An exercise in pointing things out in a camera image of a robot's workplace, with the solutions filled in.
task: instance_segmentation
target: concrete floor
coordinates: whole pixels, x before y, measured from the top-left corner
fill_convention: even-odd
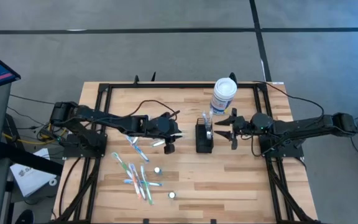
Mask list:
[[[257,0],[262,28],[358,27],[358,1]],[[0,0],[0,30],[253,27],[249,1]],[[263,33],[274,82],[317,101],[326,113],[358,116],[358,32]],[[225,34],[0,35],[0,59],[22,75],[12,93],[45,101],[78,101],[85,81],[263,80],[253,32]],[[295,119],[318,116],[290,101]],[[15,98],[9,105],[41,121],[51,107]],[[33,125],[12,114],[18,126]],[[358,147],[358,136],[354,138]],[[317,214],[326,223],[358,223],[358,153],[346,138],[304,143]],[[26,207],[37,222],[50,218],[53,199]]]

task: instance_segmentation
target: yellow cable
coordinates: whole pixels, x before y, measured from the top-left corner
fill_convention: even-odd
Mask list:
[[[5,138],[9,138],[9,139],[12,139],[12,136],[10,135],[7,135],[5,133],[2,133],[3,136],[5,136]],[[21,139],[18,139],[19,142],[23,142],[23,143],[27,143],[27,144],[38,144],[38,145],[44,145],[44,144],[49,144],[51,142],[54,142],[55,140],[50,140],[50,141],[47,141],[47,142],[32,142],[32,141],[26,141],[26,140],[21,140]]]
[[[65,134],[67,129],[64,129],[62,131],[62,133],[60,133],[59,136],[63,136]],[[9,138],[9,139],[12,139],[13,137],[8,135],[8,134],[5,134],[5,133],[2,133],[2,135],[5,137],[5,138]],[[55,140],[50,140],[50,141],[46,141],[46,142],[32,142],[32,141],[26,141],[26,140],[22,140],[22,139],[18,139],[19,142],[23,142],[23,143],[27,143],[27,144],[36,144],[36,145],[44,145],[44,144],[49,144],[51,142],[54,142]]]

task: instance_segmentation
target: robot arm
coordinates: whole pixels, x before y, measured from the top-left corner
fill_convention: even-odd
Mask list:
[[[262,154],[281,148],[298,147],[306,138],[333,134],[340,137],[351,137],[358,133],[358,127],[349,114],[336,113],[322,115],[317,118],[298,121],[275,121],[266,114],[256,113],[250,121],[243,116],[237,116],[237,110],[232,109],[228,119],[215,123],[216,125],[232,125],[232,131],[215,131],[232,141],[232,149],[237,148],[238,135],[259,136]]]
[[[180,133],[177,123],[171,119],[179,111],[170,114],[168,112],[149,120],[147,115],[139,116],[116,116],[102,111],[95,111],[87,106],[78,105],[74,102],[58,102],[53,108],[50,124],[67,128],[72,132],[65,141],[59,141],[68,148],[66,157],[101,157],[106,148],[107,136],[97,131],[87,129],[89,124],[101,124],[117,129],[122,134],[134,137],[164,139],[166,154],[175,151],[172,144],[176,138],[174,134]],[[90,123],[83,126],[81,122]]]

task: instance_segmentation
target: white paper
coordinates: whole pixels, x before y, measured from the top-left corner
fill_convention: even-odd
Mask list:
[[[34,155],[50,159],[47,148],[40,149]],[[11,171],[24,197],[28,197],[56,177],[54,174],[48,174],[20,164],[12,165]]]

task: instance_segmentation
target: wooden table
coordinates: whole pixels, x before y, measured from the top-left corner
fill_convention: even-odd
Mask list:
[[[81,105],[94,108],[98,86],[99,82],[84,84]],[[285,91],[284,85],[275,86]],[[237,150],[232,151],[227,139],[216,134],[213,153],[196,154],[196,120],[201,117],[202,111],[209,111],[212,92],[212,88],[113,89],[109,113],[122,116],[134,111],[142,100],[159,100],[174,110],[180,110],[177,122],[185,136],[175,142],[176,152],[170,155],[163,153],[163,146],[150,147],[152,140],[139,141],[138,145],[150,159],[145,166],[149,180],[163,183],[163,187],[151,187],[155,205],[150,206],[137,199],[132,185],[123,183],[127,175],[110,154],[117,152],[124,162],[133,162],[139,170],[144,161],[131,148],[124,135],[107,128],[108,146],[106,156],[101,161],[92,223],[142,223],[143,218],[149,218],[151,223],[209,223],[210,219],[217,219],[218,223],[275,222],[265,160],[251,154],[251,140],[239,140]],[[270,87],[268,92],[274,119],[291,121],[288,98]],[[237,108],[239,115],[250,120],[256,113],[252,90],[238,89],[230,110],[232,107]],[[136,114],[156,117],[166,111],[163,106],[150,102],[144,103]],[[214,121],[225,118],[227,116],[215,116]],[[229,127],[214,126],[214,130],[229,130]],[[254,140],[254,150],[259,153],[258,140]],[[77,163],[68,179],[63,209],[78,191],[83,160]],[[69,159],[65,162],[62,180],[66,179],[74,161]],[[292,158],[284,159],[283,163],[290,193],[306,214],[317,218],[305,168]],[[154,167],[161,167],[163,175],[155,175],[152,172]],[[60,183],[54,206],[56,214],[63,181]],[[171,191],[177,194],[174,200],[168,198]],[[88,195],[84,198],[82,219],[85,218]],[[279,199],[285,218],[281,194]]]

